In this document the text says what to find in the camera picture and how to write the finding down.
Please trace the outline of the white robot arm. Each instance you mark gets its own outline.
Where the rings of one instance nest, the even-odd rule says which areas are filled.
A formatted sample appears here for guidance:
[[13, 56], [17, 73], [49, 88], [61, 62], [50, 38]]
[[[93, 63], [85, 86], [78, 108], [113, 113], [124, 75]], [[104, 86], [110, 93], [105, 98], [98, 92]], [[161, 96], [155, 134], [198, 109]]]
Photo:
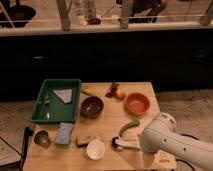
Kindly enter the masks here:
[[146, 153], [168, 152], [204, 169], [213, 171], [213, 143], [196, 140], [174, 132], [176, 120], [168, 113], [159, 113], [138, 135]]

